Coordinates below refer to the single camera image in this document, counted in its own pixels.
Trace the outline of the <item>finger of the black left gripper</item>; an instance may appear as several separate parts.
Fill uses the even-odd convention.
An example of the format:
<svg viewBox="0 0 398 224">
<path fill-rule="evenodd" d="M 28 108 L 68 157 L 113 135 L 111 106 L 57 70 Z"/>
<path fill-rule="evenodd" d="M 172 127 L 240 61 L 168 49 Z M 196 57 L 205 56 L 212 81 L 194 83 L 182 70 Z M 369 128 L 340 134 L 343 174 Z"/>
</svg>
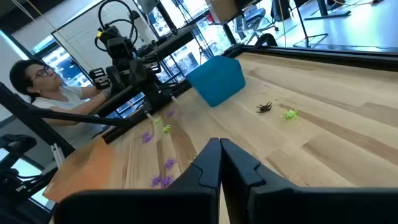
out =
<svg viewBox="0 0 398 224">
<path fill-rule="evenodd" d="M 121 81 L 119 70 L 115 65 L 107 68 L 107 75 L 112 84 L 112 93 L 119 93 L 124 90 L 124 84 Z"/>
<path fill-rule="evenodd" d="M 141 60 L 129 61 L 129 84 L 138 86 L 145 82 L 147 78 L 146 68 Z"/>
</svg>

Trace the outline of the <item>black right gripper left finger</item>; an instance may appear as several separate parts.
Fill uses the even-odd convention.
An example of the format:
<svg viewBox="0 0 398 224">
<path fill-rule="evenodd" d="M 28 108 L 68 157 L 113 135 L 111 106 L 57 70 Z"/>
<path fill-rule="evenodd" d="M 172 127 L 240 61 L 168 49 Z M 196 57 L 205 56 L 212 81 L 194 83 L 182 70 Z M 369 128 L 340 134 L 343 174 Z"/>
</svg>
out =
<svg viewBox="0 0 398 224">
<path fill-rule="evenodd" d="M 222 147 L 211 138 L 163 190 L 87 190 L 63 199 L 55 223 L 218 223 Z"/>
</svg>

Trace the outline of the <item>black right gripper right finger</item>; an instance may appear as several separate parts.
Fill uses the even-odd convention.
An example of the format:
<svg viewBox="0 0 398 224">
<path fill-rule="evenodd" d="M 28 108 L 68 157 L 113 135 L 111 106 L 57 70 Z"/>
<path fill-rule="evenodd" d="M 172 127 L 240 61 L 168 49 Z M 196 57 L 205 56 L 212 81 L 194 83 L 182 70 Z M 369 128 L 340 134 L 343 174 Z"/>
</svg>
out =
<svg viewBox="0 0 398 224">
<path fill-rule="evenodd" d="M 300 187 L 229 139 L 220 143 L 231 223 L 397 223 L 396 188 Z"/>
</svg>

